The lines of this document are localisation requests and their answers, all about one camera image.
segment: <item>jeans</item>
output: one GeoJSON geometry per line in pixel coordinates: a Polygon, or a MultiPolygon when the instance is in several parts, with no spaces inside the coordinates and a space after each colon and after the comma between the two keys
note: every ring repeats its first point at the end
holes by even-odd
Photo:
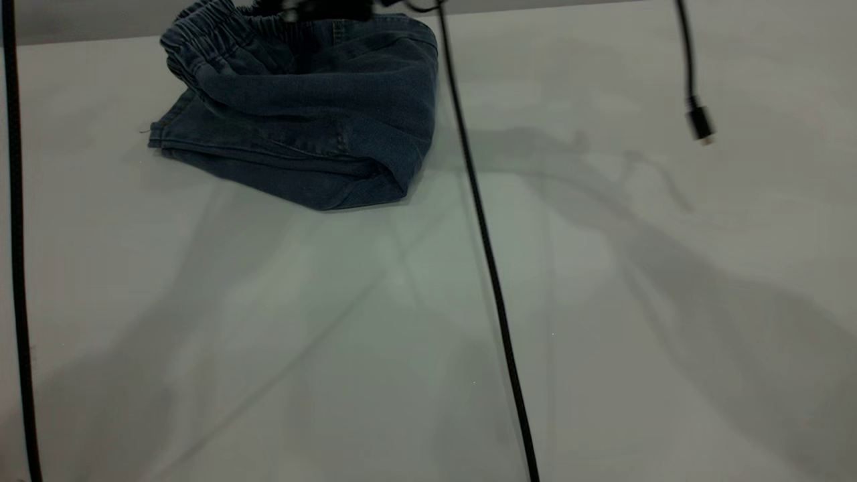
{"type": "Polygon", "coordinates": [[[202,0],[161,45],[188,90],[149,147],[215,176],[354,208],[405,197],[431,145],[437,44],[405,15],[289,23],[202,0]]]}

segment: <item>folded jeans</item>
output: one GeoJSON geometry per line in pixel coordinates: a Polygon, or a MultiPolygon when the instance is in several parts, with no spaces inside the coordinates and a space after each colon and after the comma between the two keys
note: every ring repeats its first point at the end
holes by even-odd
{"type": "Polygon", "coordinates": [[[431,145],[437,44],[405,15],[289,23],[202,0],[161,45],[188,90],[149,146],[215,176],[354,208],[405,197],[431,145]]]}

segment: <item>usb connector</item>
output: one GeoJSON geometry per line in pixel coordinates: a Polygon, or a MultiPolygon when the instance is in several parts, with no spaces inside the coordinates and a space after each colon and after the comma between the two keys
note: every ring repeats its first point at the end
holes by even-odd
{"type": "Polygon", "coordinates": [[[708,112],[704,106],[692,106],[687,113],[687,122],[691,125],[693,135],[702,142],[703,146],[714,142],[714,126],[708,120],[708,112]]]}

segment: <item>black cable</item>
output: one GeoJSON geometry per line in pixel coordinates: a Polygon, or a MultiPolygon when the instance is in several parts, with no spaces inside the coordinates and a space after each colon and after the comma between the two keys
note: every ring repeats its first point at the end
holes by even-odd
{"type": "Polygon", "coordinates": [[[455,120],[458,125],[458,137],[464,154],[464,165],[467,168],[467,178],[470,180],[470,190],[473,192],[473,204],[476,208],[476,218],[479,220],[479,233],[482,235],[482,248],[485,251],[485,261],[488,264],[488,274],[491,277],[491,287],[494,290],[494,303],[497,306],[497,317],[500,320],[500,334],[503,339],[503,352],[506,355],[506,367],[509,371],[509,382],[512,385],[512,396],[515,399],[515,410],[518,412],[518,424],[521,438],[524,441],[524,452],[527,459],[527,470],[530,482],[538,482],[538,464],[536,450],[533,447],[533,437],[530,431],[530,421],[524,404],[524,392],[518,377],[518,366],[515,363],[515,352],[512,350],[512,336],[509,332],[509,320],[506,316],[506,302],[503,301],[503,291],[500,287],[500,275],[497,272],[497,261],[494,259],[494,249],[491,247],[491,236],[488,234],[488,223],[485,220],[485,210],[482,207],[482,195],[479,194],[479,182],[476,179],[476,169],[473,167],[473,156],[470,153],[470,140],[464,125],[464,114],[461,100],[458,96],[458,83],[455,81],[455,70],[452,66],[452,47],[449,43],[449,32],[446,26],[446,13],[443,10],[444,0],[436,0],[432,9],[438,11],[440,31],[443,36],[443,51],[446,58],[446,73],[449,79],[449,89],[452,92],[452,105],[455,109],[455,120]]]}
{"type": "Polygon", "coordinates": [[[21,97],[18,90],[15,2],[3,0],[3,60],[6,65],[6,115],[9,127],[9,207],[12,233],[12,290],[15,301],[15,338],[18,345],[18,377],[21,383],[21,415],[31,482],[42,482],[36,405],[33,397],[33,367],[30,329],[27,323],[27,293],[24,281],[24,195],[21,162],[21,97]]]}
{"type": "Polygon", "coordinates": [[[681,38],[685,51],[685,96],[687,102],[687,120],[691,124],[693,134],[701,140],[704,145],[711,144],[714,135],[714,126],[708,119],[705,107],[699,104],[696,89],[696,60],[694,59],[693,35],[690,22],[687,20],[687,8],[685,0],[675,0],[675,10],[679,17],[681,38]]]}
{"type": "Polygon", "coordinates": [[[681,27],[681,37],[684,41],[685,52],[685,95],[687,97],[688,106],[695,106],[691,101],[696,101],[696,64],[693,58],[693,36],[691,35],[690,27],[687,25],[687,11],[685,9],[684,0],[675,0],[676,14],[679,16],[679,25],[681,27]]]}

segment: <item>white surface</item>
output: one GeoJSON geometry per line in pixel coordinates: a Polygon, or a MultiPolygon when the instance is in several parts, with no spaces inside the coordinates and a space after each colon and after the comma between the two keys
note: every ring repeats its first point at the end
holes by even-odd
{"type": "MultiPolygon", "coordinates": [[[[453,0],[447,8],[459,14],[622,1],[629,0],[453,0]]],[[[414,0],[415,5],[422,6],[433,2],[414,0]]],[[[252,0],[235,0],[235,3],[249,5],[252,0]]],[[[160,35],[190,4],[191,0],[18,0],[15,2],[18,44],[160,35]]],[[[409,10],[400,3],[391,11],[409,10]]]]}
{"type": "MultiPolygon", "coordinates": [[[[857,479],[855,14],[695,2],[710,148],[669,2],[451,19],[544,479],[857,479]]],[[[446,88],[317,214],[146,149],[163,58],[21,49],[46,479],[525,480],[446,88]]]]}

